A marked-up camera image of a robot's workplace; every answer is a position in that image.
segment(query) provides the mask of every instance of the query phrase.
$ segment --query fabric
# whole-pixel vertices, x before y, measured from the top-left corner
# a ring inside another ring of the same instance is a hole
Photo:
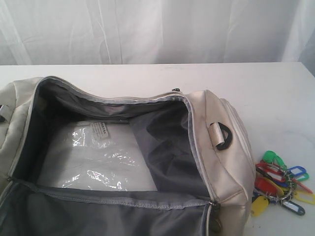
[[[0,64],[299,60],[311,70],[314,10],[313,0],[0,0]]]
[[[47,191],[34,191],[17,184],[0,209],[1,235],[205,235],[209,208],[205,200],[174,194],[170,194],[169,198],[158,193],[152,196],[150,192],[150,200],[146,200],[147,192],[134,193],[133,198],[109,198],[103,191],[81,192],[80,196],[67,192],[75,200],[62,193],[56,194],[56,191],[52,196]]]

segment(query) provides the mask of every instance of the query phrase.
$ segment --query open bag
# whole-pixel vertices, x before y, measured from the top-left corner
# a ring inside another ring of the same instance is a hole
[[[0,104],[1,236],[242,235],[251,148],[210,91],[108,99],[46,77]]]

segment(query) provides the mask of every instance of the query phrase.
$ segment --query white item in plastic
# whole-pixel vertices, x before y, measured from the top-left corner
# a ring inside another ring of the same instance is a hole
[[[156,191],[129,124],[81,121],[58,130],[37,181],[59,188]]]

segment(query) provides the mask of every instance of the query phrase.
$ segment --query zipper pull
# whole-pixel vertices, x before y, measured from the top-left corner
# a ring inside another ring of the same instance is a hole
[[[219,219],[219,212],[220,212],[220,204],[210,202],[211,212],[210,212],[210,219],[209,219],[209,229],[214,233],[220,233],[222,231],[222,223]]]

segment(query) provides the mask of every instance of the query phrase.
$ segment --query green key tag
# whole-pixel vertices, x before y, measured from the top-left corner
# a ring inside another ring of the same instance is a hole
[[[262,160],[269,164],[275,163],[282,169],[286,170],[286,165],[284,161],[274,151],[266,151],[264,156],[262,157]]]
[[[278,166],[280,166],[282,169],[286,170],[286,165],[285,165],[284,161],[279,156],[276,155],[274,161],[276,161]]]
[[[310,175],[309,175],[308,173],[304,173],[304,174],[302,174],[302,175],[300,175],[300,176],[296,176],[296,177],[295,177],[295,179],[296,179],[297,181],[299,181],[299,182],[305,181],[305,180],[307,180],[307,179],[309,179],[309,178],[310,178]]]

